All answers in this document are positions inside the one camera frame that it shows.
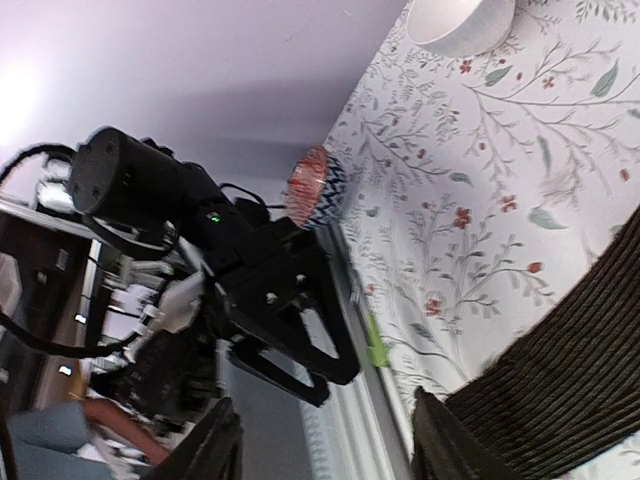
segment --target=person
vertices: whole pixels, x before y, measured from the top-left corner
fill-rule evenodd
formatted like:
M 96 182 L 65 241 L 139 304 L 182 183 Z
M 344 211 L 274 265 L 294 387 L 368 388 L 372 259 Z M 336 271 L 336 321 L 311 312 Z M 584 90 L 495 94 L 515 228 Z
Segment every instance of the person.
M 112 480 L 106 463 L 74 456 L 103 425 L 138 448 L 153 465 L 168 456 L 156 439 L 117 404 L 90 398 L 65 402 L 7 419 L 20 480 Z

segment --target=chevron pattern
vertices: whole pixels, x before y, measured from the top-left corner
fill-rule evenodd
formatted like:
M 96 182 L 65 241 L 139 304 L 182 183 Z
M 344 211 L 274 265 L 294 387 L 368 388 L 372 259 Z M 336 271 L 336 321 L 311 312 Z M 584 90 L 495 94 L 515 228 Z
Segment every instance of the chevron pattern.
M 340 162 L 336 158 L 329 157 L 329 170 L 324 190 L 313 214 L 304 225 L 304 230 L 316 230 L 338 217 L 346 191 L 347 175 Z

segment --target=brown striped fabric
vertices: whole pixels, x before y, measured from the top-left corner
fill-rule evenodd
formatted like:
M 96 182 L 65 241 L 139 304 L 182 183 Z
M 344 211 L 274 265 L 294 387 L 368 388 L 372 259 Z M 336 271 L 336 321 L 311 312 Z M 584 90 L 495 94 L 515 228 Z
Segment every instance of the brown striped fabric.
M 422 388 L 413 412 L 416 480 L 524 480 L 491 455 L 451 412 Z
M 488 453 L 553 479 L 640 429 L 640 209 L 579 284 L 446 406 Z

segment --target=blue jeans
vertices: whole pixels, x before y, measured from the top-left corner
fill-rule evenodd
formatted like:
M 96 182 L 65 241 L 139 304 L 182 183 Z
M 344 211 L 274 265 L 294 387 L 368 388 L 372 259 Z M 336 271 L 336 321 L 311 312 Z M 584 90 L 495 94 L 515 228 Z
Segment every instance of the blue jeans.
M 20 480 L 112 480 L 105 463 L 74 456 L 91 440 L 78 402 L 8 419 Z

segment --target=green object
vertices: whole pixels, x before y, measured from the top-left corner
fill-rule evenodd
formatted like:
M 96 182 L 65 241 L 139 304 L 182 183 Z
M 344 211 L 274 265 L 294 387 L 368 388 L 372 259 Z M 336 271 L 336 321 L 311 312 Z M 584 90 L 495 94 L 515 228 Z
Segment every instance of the green object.
M 371 354 L 371 362 L 373 363 L 373 366 L 376 368 L 390 367 L 389 348 L 382 341 L 378 321 L 373 313 L 369 315 L 369 338 L 371 340 L 369 352 Z
M 513 65 L 508 66 L 506 68 L 501 68 L 500 70 L 494 70 L 493 72 L 489 73 L 485 77 L 485 80 L 486 80 L 485 86 L 493 87 L 494 85 L 497 85 L 500 80 L 502 80 L 504 77 L 507 76 L 507 73 L 509 73 L 509 71 L 512 68 L 513 68 Z

